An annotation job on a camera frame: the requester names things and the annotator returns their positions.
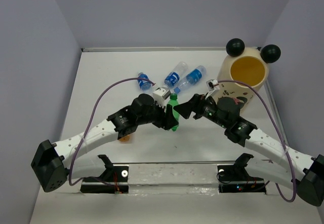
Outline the green plastic bottle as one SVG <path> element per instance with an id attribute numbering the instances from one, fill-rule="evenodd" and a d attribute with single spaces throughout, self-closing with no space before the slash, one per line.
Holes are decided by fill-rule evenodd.
<path id="1" fill-rule="evenodd" d="M 180 118 L 180 115 L 179 115 L 179 113 L 177 111 L 174 110 L 174 107 L 177 106 L 178 104 L 179 104 L 179 102 L 178 102 L 178 95 L 175 94 L 175 93 L 172 93 L 170 95 L 170 99 L 169 99 L 167 105 L 171 105 L 172 106 L 173 116 L 174 116 L 174 118 L 178 122 L 178 124 L 172 128 L 172 131 L 173 132 L 175 132 L 178 129 L 178 127 L 179 127 L 179 118 Z"/>

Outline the blue label water bottle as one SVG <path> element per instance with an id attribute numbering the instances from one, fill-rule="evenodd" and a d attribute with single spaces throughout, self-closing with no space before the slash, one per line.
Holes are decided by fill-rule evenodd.
<path id="1" fill-rule="evenodd" d="M 207 73 L 204 66 L 200 65 L 187 74 L 177 86 L 174 88 L 174 93 L 179 94 L 192 86 L 195 86 Z"/>
<path id="2" fill-rule="evenodd" d="M 168 88 L 173 88 L 181 79 L 181 77 L 188 70 L 188 64 L 184 61 L 180 61 L 175 68 L 166 76 L 164 84 Z"/>
<path id="3" fill-rule="evenodd" d="M 149 78 L 147 74 L 143 72 L 138 73 L 138 85 L 142 91 L 148 91 L 151 89 L 152 84 L 148 81 Z"/>

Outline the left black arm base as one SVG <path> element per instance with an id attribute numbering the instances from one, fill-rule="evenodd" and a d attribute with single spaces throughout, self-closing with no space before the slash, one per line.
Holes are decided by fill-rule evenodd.
<path id="1" fill-rule="evenodd" d="M 84 194 L 127 194 L 129 166 L 113 164 L 106 155 L 98 158 L 104 163 L 105 170 L 98 177 L 84 178 L 80 191 Z"/>

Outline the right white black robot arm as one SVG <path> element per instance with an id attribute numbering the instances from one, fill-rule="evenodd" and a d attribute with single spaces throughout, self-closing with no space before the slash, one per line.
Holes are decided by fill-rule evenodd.
<path id="1" fill-rule="evenodd" d="M 260 178 L 284 185 L 296 191 L 306 203 L 320 206 L 323 203 L 323 155 L 313 157 L 264 133 L 255 124 L 240 116 L 240 108 L 231 97 L 212 97 L 195 94 L 188 102 L 174 107 L 183 118 L 191 113 L 194 118 L 205 117 L 225 129 L 225 136 L 242 147 L 255 151 L 270 162 L 255 162 L 253 166 L 240 162 L 233 166 L 233 174 L 245 179 L 256 174 Z"/>

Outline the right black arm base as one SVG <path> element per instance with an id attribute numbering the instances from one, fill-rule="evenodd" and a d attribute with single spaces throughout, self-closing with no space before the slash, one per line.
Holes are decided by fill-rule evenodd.
<path id="1" fill-rule="evenodd" d="M 219 193 L 266 193 L 266 182 L 262 178 L 252 177 L 246 167 L 251 154 L 243 153 L 232 165 L 217 166 L 217 180 Z"/>

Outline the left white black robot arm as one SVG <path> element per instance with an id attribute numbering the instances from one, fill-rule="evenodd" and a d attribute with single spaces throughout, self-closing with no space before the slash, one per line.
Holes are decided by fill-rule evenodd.
<path id="1" fill-rule="evenodd" d="M 178 124 L 170 105 L 161 107 L 147 94 L 141 94 L 128 105 L 101 123 L 81 134 L 51 143 L 38 145 L 31 167 L 44 192 L 60 188 L 76 171 L 77 158 L 106 143 L 134 133 L 138 126 L 153 124 L 170 130 Z"/>

